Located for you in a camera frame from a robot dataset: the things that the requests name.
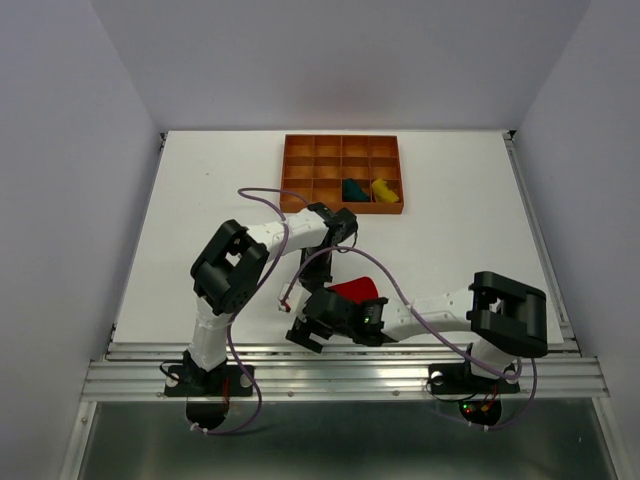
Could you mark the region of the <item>red sock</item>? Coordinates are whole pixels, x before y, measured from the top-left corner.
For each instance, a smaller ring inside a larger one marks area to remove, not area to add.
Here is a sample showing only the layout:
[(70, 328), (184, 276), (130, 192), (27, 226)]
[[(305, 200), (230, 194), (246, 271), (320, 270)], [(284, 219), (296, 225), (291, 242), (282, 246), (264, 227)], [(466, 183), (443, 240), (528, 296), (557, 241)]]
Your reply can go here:
[(334, 284), (329, 289), (356, 304), (375, 300), (379, 297), (378, 289), (370, 277), (359, 277), (347, 282)]

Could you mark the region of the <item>teal sock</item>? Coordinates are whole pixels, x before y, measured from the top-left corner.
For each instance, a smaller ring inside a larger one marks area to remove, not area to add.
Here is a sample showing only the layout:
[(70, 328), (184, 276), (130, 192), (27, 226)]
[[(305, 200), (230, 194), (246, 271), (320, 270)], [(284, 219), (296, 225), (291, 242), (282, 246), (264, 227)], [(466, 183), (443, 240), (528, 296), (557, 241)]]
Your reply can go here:
[(342, 201), (345, 203), (368, 203), (370, 196), (353, 178), (342, 181)]

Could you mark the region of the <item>yellow bear sock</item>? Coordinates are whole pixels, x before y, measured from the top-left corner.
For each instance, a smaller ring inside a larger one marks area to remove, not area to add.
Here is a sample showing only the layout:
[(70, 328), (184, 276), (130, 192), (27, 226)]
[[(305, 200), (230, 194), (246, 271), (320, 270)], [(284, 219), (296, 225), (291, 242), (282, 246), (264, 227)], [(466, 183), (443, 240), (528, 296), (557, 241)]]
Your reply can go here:
[(377, 203), (395, 204), (400, 202), (399, 195), (391, 190), (387, 181), (382, 178), (378, 178), (372, 182), (371, 192)]

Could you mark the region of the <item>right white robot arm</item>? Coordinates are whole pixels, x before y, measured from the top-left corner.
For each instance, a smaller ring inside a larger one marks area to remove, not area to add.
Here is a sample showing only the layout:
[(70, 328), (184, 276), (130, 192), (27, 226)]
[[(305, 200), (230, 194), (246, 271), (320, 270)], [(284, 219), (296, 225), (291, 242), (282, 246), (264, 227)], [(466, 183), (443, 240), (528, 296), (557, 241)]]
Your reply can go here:
[(333, 336), (357, 345), (380, 347), (430, 334), (445, 343), (446, 333), (470, 332), (479, 337), (463, 350), (463, 384), (482, 390), (504, 377), (521, 358), (548, 354), (546, 294), (530, 285), (494, 272), (477, 272), (470, 286), (433, 299), (404, 300), (377, 295), (373, 281), (356, 298), (344, 292), (357, 282), (309, 291), (296, 283), (283, 288), (282, 311), (295, 316), (287, 339), (319, 353), (311, 339)]

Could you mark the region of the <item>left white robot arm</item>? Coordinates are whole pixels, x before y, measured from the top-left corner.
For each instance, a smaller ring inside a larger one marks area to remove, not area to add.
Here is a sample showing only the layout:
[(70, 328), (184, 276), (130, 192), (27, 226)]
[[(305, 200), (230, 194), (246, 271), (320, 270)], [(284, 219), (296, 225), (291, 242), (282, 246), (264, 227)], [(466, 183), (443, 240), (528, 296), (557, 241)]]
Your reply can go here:
[(191, 386), (202, 394), (221, 386), (228, 328), (281, 257), (299, 252), (305, 260), (357, 231), (353, 212), (333, 211), (321, 202), (263, 224), (244, 226), (234, 219), (222, 223), (190, 269), (197, 317), (183, 358)]

